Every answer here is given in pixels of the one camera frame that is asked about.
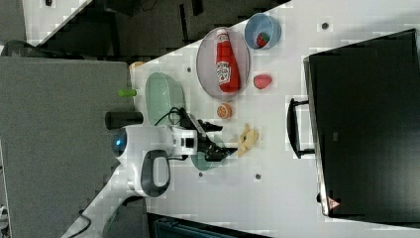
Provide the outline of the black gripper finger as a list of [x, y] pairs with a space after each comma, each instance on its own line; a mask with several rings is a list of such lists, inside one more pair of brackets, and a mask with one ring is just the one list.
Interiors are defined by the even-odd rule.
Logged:
[[204, 129], [205, 132], [218, 132], [218, 131], [223, 130], [222, 126], [218, 126], [218, 125], [212, 124], [210, 122], [204, 122], [202, 124], [202, 128]]
[[214, 153], [214, 157], [216, 159], [225, 159], [228, 156], [234, 154], [235, 152], [237, 152], [238, 149], [237, 148], [220, 148], [217, 149]]

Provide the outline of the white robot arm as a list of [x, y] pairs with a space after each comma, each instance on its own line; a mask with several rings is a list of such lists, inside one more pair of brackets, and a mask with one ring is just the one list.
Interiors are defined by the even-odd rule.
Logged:
[[60, 238], [102, 238], [106, 223], [129, 197], [159, 197], [170, 185], [169, 161], [202, 153], [208, 162], [220, 162], [238, 151], [221, 147], [195, 122], [177, 125], [129, 125], [113, 140], [119, 166], [78, 218]]

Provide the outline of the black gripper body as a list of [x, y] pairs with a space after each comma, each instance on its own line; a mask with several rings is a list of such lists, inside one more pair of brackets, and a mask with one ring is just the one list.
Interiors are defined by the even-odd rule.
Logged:
[[198, 136], [197, 151], [204, 154], [204, 160], [207, 162], [217, 162], [219, 160], [218, 146], [207, 135]]

